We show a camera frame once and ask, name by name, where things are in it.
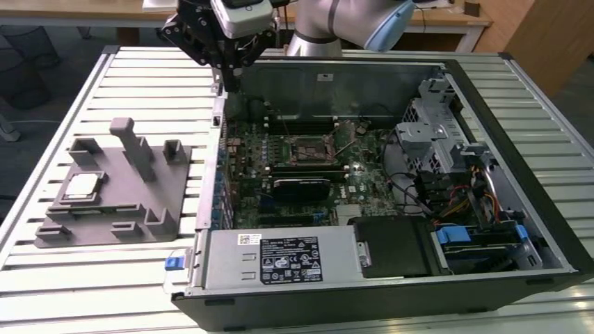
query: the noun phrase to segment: power supply label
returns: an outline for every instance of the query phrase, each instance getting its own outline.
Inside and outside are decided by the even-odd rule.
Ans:
[[[317,237],[260,240],[260,282],[321,282]]]

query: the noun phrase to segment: slotted aluminum surface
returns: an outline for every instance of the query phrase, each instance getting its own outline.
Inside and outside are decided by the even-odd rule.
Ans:
[[[268,55],[280,54],[268,51]],[[467,71],[517,150],[532,167],[580,241],[594,251],[594,163],[583,139],[532,88],[512,62],[496,55],[360,51],[347,56],[455,58]],[[210,70],[173,48],[121,48],[102,55],[65,122],[41,157],[0,230],[0,327],[4,333],[202,332],[162,292],[162,260],[192,244],[213,95]],[[177,138],[192,146],[180,239],[158,244],[37,249],[34,230],[66,174],[74,137],[120,145],[108,135],[113,117],[132,117],[150,145]],[[476,125],[467,120],[475,137]],[[170,277],[181,288],[185,273]],[[276,328],[258,333],[591,333],[594,286],[531,296],[496,312],[349,324]]]

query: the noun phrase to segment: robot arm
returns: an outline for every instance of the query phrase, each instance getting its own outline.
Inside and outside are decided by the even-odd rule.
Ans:
[[[289,2],[178,0],[162,34],[200,65],[210,65],[226,92],[238,90],[241,68],[256,61],[274,40],[272,9]],[[319,56],[307,51],[313,48],[303,46],[335,47],[337,38],[368,50],[387,51],[401,36],[412,11],[411,0],[300,0],[289,54]]]

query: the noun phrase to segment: motherboard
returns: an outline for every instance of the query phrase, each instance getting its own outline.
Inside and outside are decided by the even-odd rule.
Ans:
[[[379,158],[384,129],[363,120],[265,119],[230,122],[226,131],[234,229],[345,225],[355,216],[397,214]]]

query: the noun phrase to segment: table leg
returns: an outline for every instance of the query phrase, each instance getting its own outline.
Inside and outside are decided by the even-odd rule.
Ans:
[[[140,29],[138,28],[117,28],[117,43],[124,47],[138,46]]]
[[[479,41],[480,35],[483,34],[484,27],[483,26],[472,26],[468,27],[464,36],[460,39],[457,44],[457,48],[455,52],[472,52],[473,47]]]
[[[90,27],[89,26],[77,26],[77,33],[84,40],[90,39]]]
[[[0,115],[0,137],[9,142],[17,141],[20,138],[20,132],[13,128],[2,115]]]

